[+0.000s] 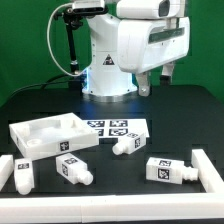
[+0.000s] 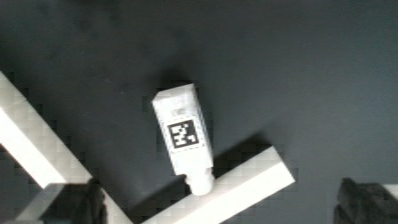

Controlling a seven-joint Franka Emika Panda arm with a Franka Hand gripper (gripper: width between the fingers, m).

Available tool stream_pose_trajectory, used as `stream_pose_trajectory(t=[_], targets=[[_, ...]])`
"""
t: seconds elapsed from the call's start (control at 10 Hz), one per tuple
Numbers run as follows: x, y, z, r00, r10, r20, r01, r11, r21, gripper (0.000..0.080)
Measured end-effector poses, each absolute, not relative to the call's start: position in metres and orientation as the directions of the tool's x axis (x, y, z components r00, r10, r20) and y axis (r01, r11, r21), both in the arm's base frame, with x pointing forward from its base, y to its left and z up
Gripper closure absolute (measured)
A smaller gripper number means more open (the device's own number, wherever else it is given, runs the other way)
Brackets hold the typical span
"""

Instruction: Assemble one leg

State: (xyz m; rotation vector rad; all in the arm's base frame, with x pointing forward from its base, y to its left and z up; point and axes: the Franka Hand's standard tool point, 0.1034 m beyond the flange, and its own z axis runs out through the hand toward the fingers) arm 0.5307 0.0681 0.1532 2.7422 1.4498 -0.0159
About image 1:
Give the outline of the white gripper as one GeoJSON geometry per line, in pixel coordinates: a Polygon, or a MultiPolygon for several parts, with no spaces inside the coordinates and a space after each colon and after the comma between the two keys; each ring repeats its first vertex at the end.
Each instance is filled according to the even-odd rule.
{"type": "Polygon", "coordinates": [[[122,20],[118,26],[118,66],[136,74],[138,93],[147,97],[150,81],[146,71],[165,64],[161,76],[171,80],[173,61],[187,55],[189,39],[188,17],[180,18],[178,27],[171,20],[122,20]]]}

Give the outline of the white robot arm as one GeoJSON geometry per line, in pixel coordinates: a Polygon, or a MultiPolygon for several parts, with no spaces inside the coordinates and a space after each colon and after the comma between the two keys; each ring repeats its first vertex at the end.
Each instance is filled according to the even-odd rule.
{"type": "Polygon", "coordinates": [[[87,20],[92,61],[85,97],[117,102],[150,94],[149,76],[160,67],[160,83],[172,82],[175,61],[187,55],[190,21],[186,0],[115,0],[116,14],[87,20]]]}

